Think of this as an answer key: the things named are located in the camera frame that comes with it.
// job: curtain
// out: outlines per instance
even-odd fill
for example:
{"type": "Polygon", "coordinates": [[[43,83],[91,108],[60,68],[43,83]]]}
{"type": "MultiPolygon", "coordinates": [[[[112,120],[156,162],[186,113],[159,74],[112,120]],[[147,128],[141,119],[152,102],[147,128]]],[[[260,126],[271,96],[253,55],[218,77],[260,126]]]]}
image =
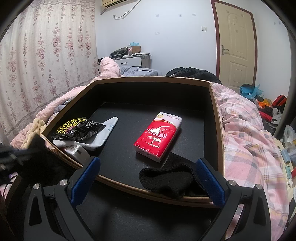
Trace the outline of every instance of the curtain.
{"type": "Polygon", "coordinates": [[[0,43],[0,141],[47,104],[98,76],[95,0],[35,0],[0,43]]]}

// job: cardboard box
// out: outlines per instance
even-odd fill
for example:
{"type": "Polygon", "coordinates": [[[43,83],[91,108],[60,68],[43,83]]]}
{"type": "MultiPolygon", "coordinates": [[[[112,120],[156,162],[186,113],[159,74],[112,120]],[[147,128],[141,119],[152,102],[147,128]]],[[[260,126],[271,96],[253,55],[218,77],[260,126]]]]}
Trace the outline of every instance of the cardboard box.
{"type": "Polygon", "coordinates": [[[132,49],[132,54],[141,52],[141,46],[132,46],[131,49],[132,49]]]}
{"type": "MultiPolygon", "coordinates": [[[[142,168],[160,168],[170,151],[193,162],[205,157],[215,170],[224,175],[222,127],[208,81],[174,77],[94,81],[59,112],[42,134],[52,144],[50,136],[58,127],[82,116],[99,123],[114,116],[119,119],[104,146],[91,153],[101,160],[98,181],[159,202],[193,207],[213,206],[207,196],[185,196],[175,200],[144,189],[139,181],[142,168]],[[133,144],[160,111],[180,116],[182,126],[172,148],[161,163],[156,163],[136,154],[133,144]]],[[[75,160],[54,148],[53,153],[64,162],[76,169],[81,168],[75,160]]]]}

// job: door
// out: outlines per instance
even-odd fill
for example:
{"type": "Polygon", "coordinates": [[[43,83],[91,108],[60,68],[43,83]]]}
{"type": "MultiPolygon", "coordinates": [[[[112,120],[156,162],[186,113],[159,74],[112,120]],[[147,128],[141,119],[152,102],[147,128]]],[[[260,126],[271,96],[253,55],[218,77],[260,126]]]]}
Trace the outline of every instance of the door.
{"type": "Polygon", "coordinates": [[[252,16],[250,12],[221,2],[215,2],[215,7],[220,34],[219,79],[224,86],[239,93],[241,85],[253,84],[257,69],[252,16]]]}

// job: pink plaid bedding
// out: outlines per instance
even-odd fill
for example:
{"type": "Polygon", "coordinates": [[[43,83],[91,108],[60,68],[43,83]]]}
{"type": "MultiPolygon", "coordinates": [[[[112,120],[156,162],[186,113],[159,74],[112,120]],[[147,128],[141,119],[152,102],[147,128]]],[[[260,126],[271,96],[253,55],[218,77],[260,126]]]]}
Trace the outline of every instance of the pink plaid bedding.
{"type": "MultiPolygon", "coordinates": [[[[224,176],[240,186],[260,183],[265,191],[271,218],[272,241],[283,233],[289,212],[289,200],[274,137],[264,130],[256,106],[233,90],[211,83],[223,129],[224,176]]],[[[239,206],[228,228],[229,237],[242,212],[239,206]]]]}

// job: white wall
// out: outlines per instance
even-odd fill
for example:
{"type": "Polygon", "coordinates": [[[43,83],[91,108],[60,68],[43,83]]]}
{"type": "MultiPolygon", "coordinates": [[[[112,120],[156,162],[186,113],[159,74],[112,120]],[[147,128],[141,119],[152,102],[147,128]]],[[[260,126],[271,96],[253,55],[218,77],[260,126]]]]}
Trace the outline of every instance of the white wall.
{"type": "MultiPolygon", "coordinates": [[[[253,13],[258,41],[255,84],[260,84],[264,97],[269,99],[287,96],[291,51],[285,26],[260,0],[224,1],[253,13]]],[[[122,16],[135,3],[129,1],[100,15],[101,1],[96,1],[98,58],[127,47],[129,42],[139,42],[142,52],[152,54],[151,68],[163,75],[181,66],[216,73],[216,32],[210,0],[142,0],[126,18],[113,19],[113,15],[122,16]],[[202,26],[207,27],[207,32],[202,31],[202,26]]]]}

